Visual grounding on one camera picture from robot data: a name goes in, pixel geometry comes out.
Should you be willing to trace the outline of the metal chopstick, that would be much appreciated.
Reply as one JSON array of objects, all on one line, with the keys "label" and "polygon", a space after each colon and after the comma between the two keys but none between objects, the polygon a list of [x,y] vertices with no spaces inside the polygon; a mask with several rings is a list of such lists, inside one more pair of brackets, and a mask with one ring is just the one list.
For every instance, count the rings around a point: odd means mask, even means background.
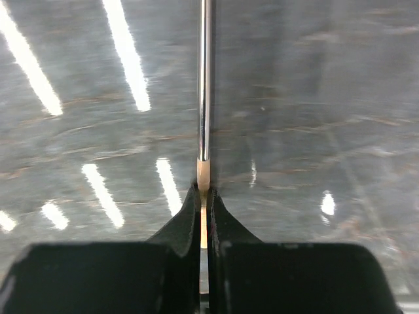
[{"label": "metal chopstick", "polygon": [[212,56],[212,1],[200,1],[198,43],[198,157],[196,164],[196,179],[202,197],[200,210],[200,247],[206,249],[207,214],[206,194],[210,189],[210,123],[211,123],[211,56]]}]

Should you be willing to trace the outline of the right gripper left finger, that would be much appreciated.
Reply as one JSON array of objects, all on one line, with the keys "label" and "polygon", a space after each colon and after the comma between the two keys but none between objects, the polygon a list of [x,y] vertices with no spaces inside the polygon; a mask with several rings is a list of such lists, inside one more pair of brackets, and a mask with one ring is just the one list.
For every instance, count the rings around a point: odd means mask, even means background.
[{"label": "right gripper left finger", "polygon": [[145,241],[37,243],[1,286],[2,313],[198,313],[200,194]]}]

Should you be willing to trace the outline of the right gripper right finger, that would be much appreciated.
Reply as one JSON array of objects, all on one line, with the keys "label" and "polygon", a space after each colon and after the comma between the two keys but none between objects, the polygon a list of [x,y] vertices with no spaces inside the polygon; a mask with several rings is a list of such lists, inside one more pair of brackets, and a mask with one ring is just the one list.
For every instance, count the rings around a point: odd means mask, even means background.
[{"label": "right gripper right finger", "polygon": [[207,196],[211,313],[400,313],[384,271],[353,243],[267,243]]}]

